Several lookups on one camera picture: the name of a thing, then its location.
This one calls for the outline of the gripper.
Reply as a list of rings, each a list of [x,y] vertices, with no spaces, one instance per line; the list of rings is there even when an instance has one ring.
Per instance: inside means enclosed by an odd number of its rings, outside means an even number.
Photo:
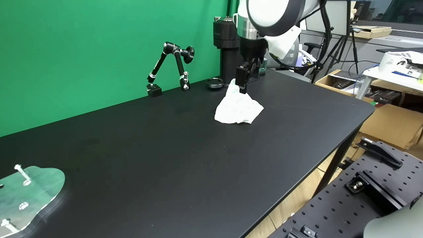
[[[247,93],[247,84],[257,81],[260,78],[260,68],[268,49],[266,39],[239,39],[239,53],[242,56],[242,65],[237,67],[235,84],[239,92]]]

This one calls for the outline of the white cloth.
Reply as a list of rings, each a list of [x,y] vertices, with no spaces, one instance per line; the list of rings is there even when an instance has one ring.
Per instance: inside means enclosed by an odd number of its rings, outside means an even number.
[[[264,107],[247,93],[240,93],[235,81],[235,78],[231,80],[226,95],[216,108],[214,119],[224,124],[252,124]]]

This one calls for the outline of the black articulated stand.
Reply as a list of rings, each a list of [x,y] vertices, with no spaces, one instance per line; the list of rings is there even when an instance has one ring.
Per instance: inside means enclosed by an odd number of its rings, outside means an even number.
[[[165,42],[163,44],[163,51],[153,70],[147,77],[148,84],[146,85],[147,94],[150,97],[158,97],[163,94],[162,88],[154,83],[157,77],[157,73],[161,68],[163,62],[168,55],[173,55],[176,60],[176,65],[179,72],[179,83],[182,91],[186,92],[190,90],[190,82],[188,79],[188,72],[184,69],[184,63],[189,64],[193,61],[195,56],[195,49],[192,46],[188,46],[186,49],[181,48],[172,42]]]

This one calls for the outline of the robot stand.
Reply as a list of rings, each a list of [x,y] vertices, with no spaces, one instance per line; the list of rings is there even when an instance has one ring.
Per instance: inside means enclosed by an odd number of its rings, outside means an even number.
[[[407,205],[419,195],[423,200],[423,161],[398,149],[397,155],[403,161],[400,169],[364,152],[269,238],[286,238],[292,227],[304,225],[317,232],[318,238],[361,238],[369,221],[386,215],[376,210],[364,194],[352,195],[344,188],[359,171],[369,170]]]

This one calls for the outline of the black round lid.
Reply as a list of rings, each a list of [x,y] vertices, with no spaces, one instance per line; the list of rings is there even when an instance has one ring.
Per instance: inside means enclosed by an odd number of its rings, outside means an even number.
[[[223,88],[224,82],[219,77],[211,77],[206,80],[206,87],[209,90],[219,90]]]

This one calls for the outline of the black cylindrical grinder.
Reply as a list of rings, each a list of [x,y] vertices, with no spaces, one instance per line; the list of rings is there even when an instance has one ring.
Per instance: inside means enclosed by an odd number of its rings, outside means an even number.
[[[220,50],[220,75],[224,86],[236,77],[237,67],[243,63],[239,53],[239,35],[232,17],[215,17],[213,20],[213,44]]]

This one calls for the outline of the open cardboard box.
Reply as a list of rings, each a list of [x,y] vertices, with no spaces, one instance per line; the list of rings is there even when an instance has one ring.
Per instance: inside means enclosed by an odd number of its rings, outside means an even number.
[[[356,98],[364,83],[364,76],[344,70],[335,70],[315,82],[315,85]]]

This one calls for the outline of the white board panel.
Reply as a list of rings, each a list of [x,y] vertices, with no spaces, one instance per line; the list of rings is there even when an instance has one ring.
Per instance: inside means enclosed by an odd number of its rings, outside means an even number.
[[[350,29],[351,0],[328,0],[326,12],[333,28],[331,33],[336,36],[347,36]],[[301,33],[317,33],[322,36],[325,32],[321,12],[317,11],[301,23]]]

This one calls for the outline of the flat cardboard box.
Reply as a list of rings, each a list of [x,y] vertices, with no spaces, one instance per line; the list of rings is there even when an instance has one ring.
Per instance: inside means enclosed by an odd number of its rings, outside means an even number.
[[[357,26],[353,25],[352,30],[355,37],[360,39],[375,39],[389,36],[392,32],[391,27],[385,26]]]

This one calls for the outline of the white table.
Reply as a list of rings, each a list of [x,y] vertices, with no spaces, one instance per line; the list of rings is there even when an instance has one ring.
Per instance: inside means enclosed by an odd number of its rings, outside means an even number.
[[[362,99],[365,96],[367,89],[374,80],[382,80],[394,85],[398,85],[400,87],[405,87],[407,88],[407,93],[423,96],[423,83],[420,83],[415,78],[394,73],[380,73],[377,66],[365,70],[363,75],[365,78],[358,90],[357,95],[355,96],[357,99]]]

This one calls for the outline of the large cardboard sheet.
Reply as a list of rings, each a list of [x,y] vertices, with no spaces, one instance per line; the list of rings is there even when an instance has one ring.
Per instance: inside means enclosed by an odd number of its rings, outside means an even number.
[[[377,104],[360,132],[390,145],[410,149],[423,138],[423,113],[392,104]]]

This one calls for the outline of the small black clamp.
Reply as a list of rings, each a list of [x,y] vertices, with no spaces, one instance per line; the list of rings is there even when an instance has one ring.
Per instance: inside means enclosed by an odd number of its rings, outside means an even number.
[[[304,225],[301,228],[292,227],[286,238],[318,238],[318,233]]]

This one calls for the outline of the black clamp block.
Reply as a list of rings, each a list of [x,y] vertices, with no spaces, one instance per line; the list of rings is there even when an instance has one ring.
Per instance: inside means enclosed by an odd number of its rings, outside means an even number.
[[[407,205],[393,190],[376,178],[369,170],[359,171],[344,185],[352,195],[364,194],[382,215],[389,215]]]

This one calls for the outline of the metal plate with bolts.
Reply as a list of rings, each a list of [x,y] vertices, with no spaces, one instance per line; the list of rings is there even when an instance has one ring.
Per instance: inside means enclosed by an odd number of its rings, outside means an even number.
[[[22,167],[0,179],[0,238],[23,238],[61,200],[65,174],[57,168]]]

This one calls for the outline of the black angled bracket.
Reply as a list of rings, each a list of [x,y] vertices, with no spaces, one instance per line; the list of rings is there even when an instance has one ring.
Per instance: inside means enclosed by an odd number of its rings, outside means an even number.
[[[373,141],[366,137],[361,137],[361,140],[356,145],[379,158],[393,169],[400,169],[403,166],[403,161],[397,155],[397,149],[381,141]]]

